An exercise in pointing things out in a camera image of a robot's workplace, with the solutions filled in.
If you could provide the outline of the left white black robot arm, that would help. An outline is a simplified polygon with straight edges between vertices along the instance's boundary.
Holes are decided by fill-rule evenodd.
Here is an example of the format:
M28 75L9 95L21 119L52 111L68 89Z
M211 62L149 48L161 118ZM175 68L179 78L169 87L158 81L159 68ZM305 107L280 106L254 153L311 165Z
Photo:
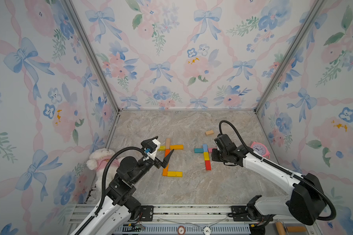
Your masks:
M112 235L119 227L130 220L137 220L140 216L141 203L132 195L135 193L135 184L155 166L166 168L173 150L162 160L156 157L160 148L158 137L141 142L141 148L125 147L117 151L107 163L102 178L101 199L95 210L72 232L73 235ZM141 154L140 160L132 156L125 157L116 171L114 179L106 185L108 170L114 160L127 151L137 151Z

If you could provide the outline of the orange small block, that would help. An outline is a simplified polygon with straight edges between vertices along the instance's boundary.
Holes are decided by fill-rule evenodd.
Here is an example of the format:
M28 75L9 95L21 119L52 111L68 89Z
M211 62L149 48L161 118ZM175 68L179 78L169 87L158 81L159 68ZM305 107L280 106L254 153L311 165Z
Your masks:
M166 168L163 169L162 176L168 175L168 168L169 168L169 165L167 165Z

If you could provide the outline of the red block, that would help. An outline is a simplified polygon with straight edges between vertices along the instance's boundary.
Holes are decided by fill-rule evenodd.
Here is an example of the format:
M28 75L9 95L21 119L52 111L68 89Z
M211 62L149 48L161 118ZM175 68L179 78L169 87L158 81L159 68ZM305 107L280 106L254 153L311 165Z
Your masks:
M210 170L211 170L211 163L210 163L209 160L206 160L206 161L205 161L205 167L206 167L206 170L207 170L207 171L210 171Z

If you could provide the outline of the tan wood block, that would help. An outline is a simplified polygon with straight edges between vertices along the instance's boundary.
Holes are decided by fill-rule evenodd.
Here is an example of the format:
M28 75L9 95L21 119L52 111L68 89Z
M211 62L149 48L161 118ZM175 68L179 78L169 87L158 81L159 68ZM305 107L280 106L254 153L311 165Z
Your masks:
M209 130L209 131L206 131L205 134L206 134L207 136L213 135L213 134L214 134L214 131L213 131L213 130Z

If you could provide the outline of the natural wood block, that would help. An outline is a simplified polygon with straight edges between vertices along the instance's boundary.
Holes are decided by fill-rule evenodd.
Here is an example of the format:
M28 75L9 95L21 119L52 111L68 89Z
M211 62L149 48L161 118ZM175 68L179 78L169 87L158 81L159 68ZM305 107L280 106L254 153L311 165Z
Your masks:
M171 149L171 138L167 138L165 142L165 149Z

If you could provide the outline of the yellow long block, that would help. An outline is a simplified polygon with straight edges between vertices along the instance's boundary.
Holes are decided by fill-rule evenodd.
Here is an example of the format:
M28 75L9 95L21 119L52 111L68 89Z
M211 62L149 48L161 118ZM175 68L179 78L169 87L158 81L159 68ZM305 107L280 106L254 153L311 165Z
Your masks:
M169 171L167 177L182 177L183 173L179 171Z

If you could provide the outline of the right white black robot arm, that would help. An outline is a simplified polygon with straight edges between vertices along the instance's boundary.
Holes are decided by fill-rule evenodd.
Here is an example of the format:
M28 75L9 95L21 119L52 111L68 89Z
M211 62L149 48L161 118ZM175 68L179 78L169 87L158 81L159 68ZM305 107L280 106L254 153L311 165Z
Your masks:
M226 134L218 135L214 141L217 148L212 150L213 161L252 170L285 192L284 196L277 197L256 195L243 211L231 212L231 217L269 221L276 215L285 215L305 225L313 225L317 220L331 221L336 218L336 208L325 195L315 175L290 171L264 158L247 145L236 146Z

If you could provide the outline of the amber yellow block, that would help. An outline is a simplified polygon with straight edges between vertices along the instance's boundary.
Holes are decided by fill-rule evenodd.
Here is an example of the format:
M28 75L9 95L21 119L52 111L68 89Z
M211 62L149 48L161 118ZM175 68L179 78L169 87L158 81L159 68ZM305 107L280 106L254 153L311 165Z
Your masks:
M171 145L170 146L170 150L184 150L184 146L183 145Z

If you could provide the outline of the teal block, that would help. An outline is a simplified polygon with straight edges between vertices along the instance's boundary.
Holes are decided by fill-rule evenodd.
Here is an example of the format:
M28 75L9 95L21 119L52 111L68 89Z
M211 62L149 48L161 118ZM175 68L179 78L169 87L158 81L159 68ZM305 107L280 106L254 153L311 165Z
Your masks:
M195 148L194 153L204 153L204 149L203 148Z

